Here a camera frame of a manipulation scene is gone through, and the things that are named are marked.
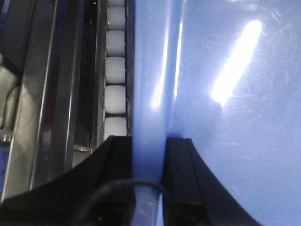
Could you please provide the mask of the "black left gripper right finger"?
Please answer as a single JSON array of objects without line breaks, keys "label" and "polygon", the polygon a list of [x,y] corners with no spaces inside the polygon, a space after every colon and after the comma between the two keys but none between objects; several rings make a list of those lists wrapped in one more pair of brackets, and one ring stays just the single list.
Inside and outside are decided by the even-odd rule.
[{"label": "black left gripper right finger", "polygon": [[167,139],[162,186],[172,196],[163,201],[166,226],[259,225],[208,168],[191,139]]}]

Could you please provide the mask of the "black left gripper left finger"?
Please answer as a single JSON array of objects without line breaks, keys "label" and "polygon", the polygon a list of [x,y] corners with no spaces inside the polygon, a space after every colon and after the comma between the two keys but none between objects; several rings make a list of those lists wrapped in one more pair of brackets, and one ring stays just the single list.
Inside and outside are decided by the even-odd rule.
[{"label": "black left gripper left finger", "polygon": [[131,137],[109,137],[72,170],[38,188],[6,199],[2,226],[69,226],[93,192],[132,177]]}]

